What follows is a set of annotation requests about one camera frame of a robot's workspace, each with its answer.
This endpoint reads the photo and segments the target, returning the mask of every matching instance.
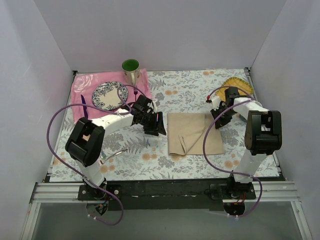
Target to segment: folded cloth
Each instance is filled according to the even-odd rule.
[[[213,120],[210,113],[168,113],[168,153],[203,155],[205,134]],[[205,145],[207,155],[225,152],[219,129],[211,128]]]
[[[116,72],[98,72],[98,73],[91,73],[91,74],[83,74],[83,75],[77,75],[74,78],[72,87],[71,87],[71,103],[72,104],[81,104],[81,95],[83,95],[85,99],[85,103],[88,105],[94,105],[92,102],[92,94],[94,90],[103,83],[106,82],[120,82],[123,84],[128,84],[125,79],[125,74],[123,71],[116,71]],[[152,94],[149,88],[149,80],[148,80],[148,74],[146,69],[141,70],[141,77],[137,81],[137,87],[147,96],[147,98],[152,99]],[[128,86],[128,98],[126,100],[127,103],[131,103],[135,101],[135,94],[134,94],[134,88]],[[87,107],[86,109],[88,113],[88,118],[96,119],[101,118],[108,113]],[[73,120],[76,123],[80,118],[84,117],[84,109],[82,106],[73,106],[72,107],[73,112]]]

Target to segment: dark blue knife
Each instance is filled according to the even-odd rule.
[[[81,94],[81,102],[82,102],[82,104],[86,104],[85,97],[82,94]],[[83,106],[83,112],[84,112],[84,117],[86,119],[88,119],[88,112],[87,112],[87,107],[86,106]]]

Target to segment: gray floor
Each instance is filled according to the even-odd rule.
[[[249,209],[253,203],[247,203]],[[119,212],[107,212],[112,221]],[[82,203],[43,203],[33,240],[300,240],[290,202],[262,202],[241,219],[211,214],[206,209],[127,210],[117,226],[88,218]]]

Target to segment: black and white plate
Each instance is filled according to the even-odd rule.
[[[109,111],[119,108],[123,104],[117,94],[117,89],[120,86],[122,86],[122,83],[118,81],[108,81],[100,84],[93,91],[93,105],[97,108]],[[129,92],[126,86],[119,90],[119,95],[124,101],[128,99]]]

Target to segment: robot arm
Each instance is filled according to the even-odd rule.
[[[225,90],[225,99],[223,102],[219,96],[212,98],[213,109],[210,112],[214,118],[226,108],[250,98],[240,95],[236,87],[229,87]],[[279,111],[263,108],[257,101],[251,101],[235,106],[233,110],[225,113],[218,119],[215,128],[219,129],[229,123],[235,113],[242,115],[247,123],[244,135],[246,150],[234,171],[253,176],[263,160],[282,145],[281,114]],[[241,184],[252,182],[251,177],[238,174],[234,175],[234,180]]]
[[[163,123],[163,113],[154,112],[151,108],[152,100],[140,95],[129,109],[119,109],[115,115],[88,120],[82,117],[66,142],[65,150],[77,160],[82,173],[94,184],[99,186],[105,180],[97,161],[101,153],[105,135],[109,135],[121,128],[135,124],[143,125],[144,133],[154,136],[166,135]]]

